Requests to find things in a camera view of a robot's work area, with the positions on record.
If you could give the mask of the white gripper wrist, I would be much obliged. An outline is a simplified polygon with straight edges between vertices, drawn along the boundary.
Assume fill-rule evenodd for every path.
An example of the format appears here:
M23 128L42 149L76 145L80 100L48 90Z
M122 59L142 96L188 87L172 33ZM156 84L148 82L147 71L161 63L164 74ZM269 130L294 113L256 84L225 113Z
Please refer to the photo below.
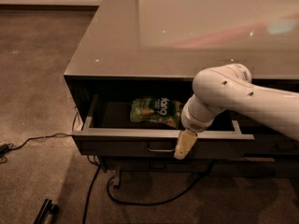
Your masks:
M201 133L210 127L214 118L223 111L221 107L204 104L193 95L182 109L181 123L186 130L178 135L174 157L183 160L197 141L196 133Z

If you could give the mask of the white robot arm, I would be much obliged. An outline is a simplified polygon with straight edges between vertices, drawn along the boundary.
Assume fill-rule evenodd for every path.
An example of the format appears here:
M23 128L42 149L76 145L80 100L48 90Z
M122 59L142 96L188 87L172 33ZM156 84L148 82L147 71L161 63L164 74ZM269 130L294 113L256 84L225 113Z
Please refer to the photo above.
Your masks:
M221 112L230 110L299 140L299 93L254 85L249 69L232 63L210 67L192 81L193 95L183 106L174 157L182 160Z

